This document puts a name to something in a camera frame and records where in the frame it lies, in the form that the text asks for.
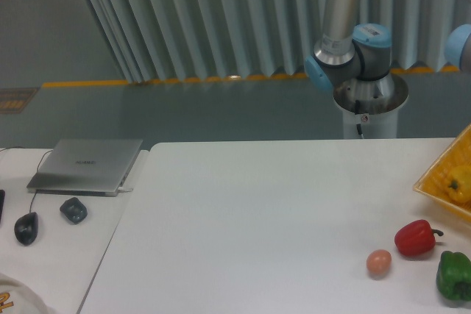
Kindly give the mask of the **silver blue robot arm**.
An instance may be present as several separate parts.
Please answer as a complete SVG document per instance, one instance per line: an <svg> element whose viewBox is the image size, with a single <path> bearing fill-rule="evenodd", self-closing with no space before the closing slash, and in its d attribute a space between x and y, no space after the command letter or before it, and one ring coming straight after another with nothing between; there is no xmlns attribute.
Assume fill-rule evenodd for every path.
<svg viewBox="0 0 471 314"><path fill-rule="evenodd" d="M325 0L305 71L321 88L381 74L390 63L439 70L470 63L470 0Z"/></svg>

